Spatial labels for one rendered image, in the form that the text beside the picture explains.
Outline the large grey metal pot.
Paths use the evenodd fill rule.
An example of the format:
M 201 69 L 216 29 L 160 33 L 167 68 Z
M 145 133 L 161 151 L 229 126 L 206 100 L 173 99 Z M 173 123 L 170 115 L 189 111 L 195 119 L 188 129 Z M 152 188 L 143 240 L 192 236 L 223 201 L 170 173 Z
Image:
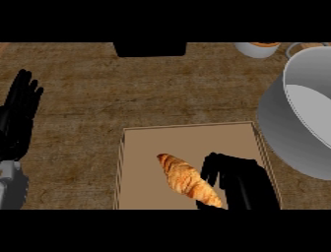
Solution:
M 259 126 L 287 165 L 331 180 L 331 46 L 306 48 L 287 59 L 260 98 Z

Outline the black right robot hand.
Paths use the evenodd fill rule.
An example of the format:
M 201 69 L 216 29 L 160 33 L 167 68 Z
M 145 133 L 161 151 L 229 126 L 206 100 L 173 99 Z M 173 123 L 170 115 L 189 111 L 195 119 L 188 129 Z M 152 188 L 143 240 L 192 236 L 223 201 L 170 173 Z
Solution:
M 210 186 L 219 183 L 231 211 L 278 211 L 277 192 L 266 169 L 253 159 L 210 153 L 201 178 Z

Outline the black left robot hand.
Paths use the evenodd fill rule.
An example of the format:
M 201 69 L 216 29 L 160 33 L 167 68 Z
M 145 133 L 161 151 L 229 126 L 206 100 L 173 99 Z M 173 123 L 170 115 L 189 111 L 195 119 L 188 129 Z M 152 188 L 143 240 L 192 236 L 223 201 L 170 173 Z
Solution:
M 32 72 L 22 69 L 0 106 L 0 161 L 19 161 L 28 153 L 41 95 Z

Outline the brown wooden tray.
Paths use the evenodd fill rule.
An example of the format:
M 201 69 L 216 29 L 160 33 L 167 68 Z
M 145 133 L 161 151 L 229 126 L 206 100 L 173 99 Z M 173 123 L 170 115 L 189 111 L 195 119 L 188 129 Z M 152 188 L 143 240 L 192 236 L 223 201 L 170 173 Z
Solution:
M 250 121 L 126 128 L 114 208 L 192 210 L 197 203 L 170 189 L 157 156 L 169 154 L 201 168 L 212 153 L 253 159 L 274 171 L 263 138 Z

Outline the golden brown croissant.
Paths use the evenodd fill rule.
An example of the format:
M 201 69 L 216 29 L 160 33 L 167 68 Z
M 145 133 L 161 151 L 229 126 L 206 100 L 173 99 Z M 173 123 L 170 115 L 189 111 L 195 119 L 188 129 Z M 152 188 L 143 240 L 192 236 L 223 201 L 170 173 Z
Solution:
M 222 200 L 213 187 L 203 180 L 198 170 L 180 158 L 170 154 L 160 154 L 157 158 L 172 190 L 204 205 L 222 208 Z

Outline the white cup with brown drink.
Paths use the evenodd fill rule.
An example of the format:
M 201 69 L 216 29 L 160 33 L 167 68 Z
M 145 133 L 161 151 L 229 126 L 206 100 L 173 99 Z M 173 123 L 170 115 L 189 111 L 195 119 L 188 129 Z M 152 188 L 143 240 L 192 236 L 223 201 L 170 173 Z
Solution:
M 234 46 L 237 50 L 251 58 L 268 58 L 274 55 L 280 47 L 278 42 L 235 42 Z

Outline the black rectangular appliance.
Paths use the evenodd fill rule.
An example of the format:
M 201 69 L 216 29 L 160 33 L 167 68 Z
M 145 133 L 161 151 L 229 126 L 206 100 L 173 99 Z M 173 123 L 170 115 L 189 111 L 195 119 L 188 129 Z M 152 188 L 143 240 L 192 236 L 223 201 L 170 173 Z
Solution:
M 186 42 L 114 43 L 118 57 L 183 56 L 186 45 Z

